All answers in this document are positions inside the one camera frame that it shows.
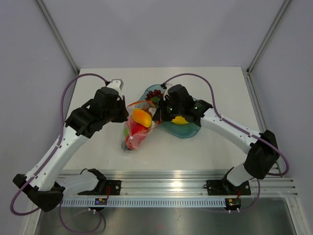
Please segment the orange yellow pepper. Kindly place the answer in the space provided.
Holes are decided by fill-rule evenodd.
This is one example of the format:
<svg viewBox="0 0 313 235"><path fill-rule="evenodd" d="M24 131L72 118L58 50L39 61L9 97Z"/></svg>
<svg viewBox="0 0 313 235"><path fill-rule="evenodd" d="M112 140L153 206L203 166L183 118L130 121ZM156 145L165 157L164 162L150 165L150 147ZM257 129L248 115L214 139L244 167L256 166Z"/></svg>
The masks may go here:
<svg viewBox="0 0 313 235"><path fill-rule="evenodd" d="M132 113L133 120L142 126L149 128L152 125L152 117L142 109L134 109Z"/></svg>

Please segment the green round vegetable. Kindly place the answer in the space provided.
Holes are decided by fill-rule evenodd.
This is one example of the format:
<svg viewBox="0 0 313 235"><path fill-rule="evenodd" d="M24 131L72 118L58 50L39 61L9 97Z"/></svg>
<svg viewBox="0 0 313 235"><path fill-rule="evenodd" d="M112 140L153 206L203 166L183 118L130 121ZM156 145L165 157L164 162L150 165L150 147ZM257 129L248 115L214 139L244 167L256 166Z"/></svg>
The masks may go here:
<svg viewBox="0 0 313 235"><path fill-rule="evenodd" d="M128 128L125 127L125 128L124 128L124 136L128 136L128 135L129 135Z"/></svg>

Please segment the clear orange zip top bag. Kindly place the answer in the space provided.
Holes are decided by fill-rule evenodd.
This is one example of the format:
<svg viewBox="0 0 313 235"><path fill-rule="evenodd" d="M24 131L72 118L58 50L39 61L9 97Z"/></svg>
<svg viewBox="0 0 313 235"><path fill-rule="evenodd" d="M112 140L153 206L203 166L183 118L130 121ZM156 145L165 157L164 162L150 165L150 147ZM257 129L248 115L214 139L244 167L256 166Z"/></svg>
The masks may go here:
<svg viewBox="0 0 313 235"><path fill-rule="evenodd" d="M129 116L124 122L124 139L121 148L124 152L137 150L148 135L156 129L160 121L153 121L156 106L150 100L137 101L126 107Z"/></svg>

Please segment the red apple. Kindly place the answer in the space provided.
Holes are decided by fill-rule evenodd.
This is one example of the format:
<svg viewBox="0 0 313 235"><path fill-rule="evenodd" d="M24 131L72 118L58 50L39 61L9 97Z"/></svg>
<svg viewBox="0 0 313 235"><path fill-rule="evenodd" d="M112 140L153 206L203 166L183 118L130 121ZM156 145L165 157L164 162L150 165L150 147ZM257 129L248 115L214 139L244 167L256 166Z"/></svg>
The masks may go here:
<svg viewBox="0 0 313 235"><path fill-rule="evenodd" d="M129 117L127 121L127 126L130 131L130 135L133 136L135 134L146 134L148 132L148 128L135 122L133 117Z"/></svg>

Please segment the orange red tomato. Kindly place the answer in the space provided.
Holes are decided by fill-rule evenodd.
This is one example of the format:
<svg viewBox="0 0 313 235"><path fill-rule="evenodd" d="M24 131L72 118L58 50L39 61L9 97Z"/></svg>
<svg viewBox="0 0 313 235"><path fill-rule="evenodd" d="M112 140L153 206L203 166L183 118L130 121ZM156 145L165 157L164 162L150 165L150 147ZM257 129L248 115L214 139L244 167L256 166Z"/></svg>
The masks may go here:
<svg viewBox="0 0 313 235"><path fill-rule="evenodd" d="M146 138L144 134L127 135L125 137L125 145L130 150L136 150L140 147L141 142Z"/></svg>

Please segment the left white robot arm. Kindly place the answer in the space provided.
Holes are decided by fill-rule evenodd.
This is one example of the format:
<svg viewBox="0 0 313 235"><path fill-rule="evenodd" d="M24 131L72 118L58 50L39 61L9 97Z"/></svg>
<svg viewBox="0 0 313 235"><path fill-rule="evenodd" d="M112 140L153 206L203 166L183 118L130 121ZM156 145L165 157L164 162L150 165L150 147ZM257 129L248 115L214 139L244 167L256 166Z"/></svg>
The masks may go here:
<svg viewBox="0 0 313 235"><path fill-rule="evenodd" d="M73 110L61 128L57 142L27 174L17 174L13 183L41 210L49 212L61 201L81 192L106 192L106 177L97 169L57 180L64 166L93 134L109 123L128 118L121 87L109 84L98 89L93 99Z"/></svg>

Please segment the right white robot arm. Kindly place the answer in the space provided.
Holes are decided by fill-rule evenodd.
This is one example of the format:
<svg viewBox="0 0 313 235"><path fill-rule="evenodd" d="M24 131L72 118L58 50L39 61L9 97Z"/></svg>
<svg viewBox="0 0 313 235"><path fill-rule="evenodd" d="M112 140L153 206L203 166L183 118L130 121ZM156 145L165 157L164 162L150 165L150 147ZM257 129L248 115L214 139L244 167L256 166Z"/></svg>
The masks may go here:
<svg viewBox="0 0 313 235"><path fill-rule="evenodd" d="M194 100L181 84L162 85L165 94L158 102L153 120L169 122L181 116L188 123L209 129L235 144L247 154L246 160L232 167L215 188L218 194L236 194L240 186L255 178L262 180L279 158L275 135L246 128L224 118L204 100Z"/></svg>

